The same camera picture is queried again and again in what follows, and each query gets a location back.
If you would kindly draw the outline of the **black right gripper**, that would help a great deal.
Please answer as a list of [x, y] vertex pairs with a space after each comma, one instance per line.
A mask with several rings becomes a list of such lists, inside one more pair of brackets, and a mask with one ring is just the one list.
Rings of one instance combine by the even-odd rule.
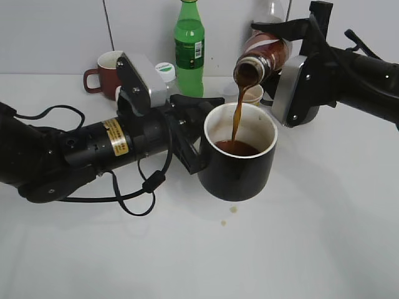
[[307, 18], [251, 24], [252, 29], [280, 39], [302, 41], [299, 55], [305, 61], [292, 99], [294, 106], [321, 106], [334, 101], [335, 63], [326, 44], [332, 8], [331, 2], [311, 1]]

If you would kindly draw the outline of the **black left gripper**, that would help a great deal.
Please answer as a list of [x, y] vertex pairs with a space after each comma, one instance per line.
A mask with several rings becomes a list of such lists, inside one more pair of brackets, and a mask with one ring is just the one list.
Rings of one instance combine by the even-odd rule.
[[190, 174], [200, 172], [206, 163], [195, 148], [208, 113], [225, 104], [223, 97], [200, 98], [174, 94], [166, 106], [166, 119], [173, 139], [173, 154]]

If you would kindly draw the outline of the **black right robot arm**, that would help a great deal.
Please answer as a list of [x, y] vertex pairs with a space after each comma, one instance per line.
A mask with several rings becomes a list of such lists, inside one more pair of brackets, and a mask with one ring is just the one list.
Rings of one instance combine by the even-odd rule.
[[338, 102], [398, 124], [398, 64], [382, 60], [350, 29], [355, 46], [339, 49], [327, 43], [333, 4], [312, 1], [309, 17], [280, 22], [253, 22], [251, 27], [286, 41], [302, 42], [278, 75], [264, 82], [271, 112], [284, 126], [312, 121], [322, 105]]

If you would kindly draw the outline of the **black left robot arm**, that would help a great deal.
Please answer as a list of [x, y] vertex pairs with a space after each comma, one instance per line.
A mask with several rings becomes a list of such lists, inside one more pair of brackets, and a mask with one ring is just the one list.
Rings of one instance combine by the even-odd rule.
[[121, 92], [117, 116], [64, 131], [32, 126], [24, 116], [1, 105], [1, 182], [14, 186], [33, 203], [88, 202], [73, 193], [113, 169], [166, 152], [190, 174], [206, 167], [194, 144], [208, 113], [224, 99], [173, 95], [151, 105]]

